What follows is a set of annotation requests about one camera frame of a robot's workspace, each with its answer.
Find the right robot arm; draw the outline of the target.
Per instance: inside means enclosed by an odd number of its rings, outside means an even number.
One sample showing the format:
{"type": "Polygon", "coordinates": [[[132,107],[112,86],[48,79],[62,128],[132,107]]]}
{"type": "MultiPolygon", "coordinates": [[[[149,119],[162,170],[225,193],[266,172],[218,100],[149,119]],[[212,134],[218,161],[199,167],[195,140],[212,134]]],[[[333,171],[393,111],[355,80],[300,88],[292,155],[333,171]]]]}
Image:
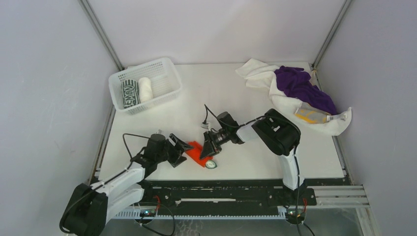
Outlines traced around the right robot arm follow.
{"type": "Polygon", "coordinates": [[[269,109],[245,124],[238,124],[228,112],[215,116],[221,128],[204,132],[204,144],[199,159],[214,156],[221,152],[224,143],[242,145],[254,139],[260,139],[267,148],[278,157],[283,171],[283,185],[286,202],[298,204],[304,197],[300,188],[304,178],[300,175],[297,148],[301,140],[300,129],[275,109],[269,109]]]}

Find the orange towel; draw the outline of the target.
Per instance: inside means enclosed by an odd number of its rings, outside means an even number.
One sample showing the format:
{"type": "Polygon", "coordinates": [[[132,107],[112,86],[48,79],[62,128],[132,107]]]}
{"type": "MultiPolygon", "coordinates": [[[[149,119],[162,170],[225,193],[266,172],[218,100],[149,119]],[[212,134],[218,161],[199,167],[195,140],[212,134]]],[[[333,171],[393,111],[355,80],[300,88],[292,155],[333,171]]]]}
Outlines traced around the orange towel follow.
{"type": "Polygon", "coordinates": [[[212,156],[205,157],[204,159],[200,159],[200,154],[202,152],[202,145],[200,145],[197,141],[187,142],[188,145],[192,146],[193,149],[187,150],[185,153],[193,159],[198,165],[206,169],[215,169],[217,168],[217,164],[213,160],[212,156]]]}

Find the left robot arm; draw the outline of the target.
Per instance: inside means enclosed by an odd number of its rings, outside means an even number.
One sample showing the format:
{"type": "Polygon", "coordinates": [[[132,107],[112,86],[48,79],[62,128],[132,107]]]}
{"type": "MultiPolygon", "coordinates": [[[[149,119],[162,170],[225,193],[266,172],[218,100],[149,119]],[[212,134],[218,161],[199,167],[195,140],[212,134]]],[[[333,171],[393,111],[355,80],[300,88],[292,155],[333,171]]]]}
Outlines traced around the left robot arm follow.
{"type": "Polygon", "coordinates": [[[136,155],[128,152],[129,162],[119,173],[91,185],[81,183],[74,189],[59,221],[63,233],[98,236],[114,216],[130,205],[163,206],[146,178],[162,162],[177,167],[193,146],[174,134],[165,137],[156,133],[146,139],[147,144],[136,155]]]}

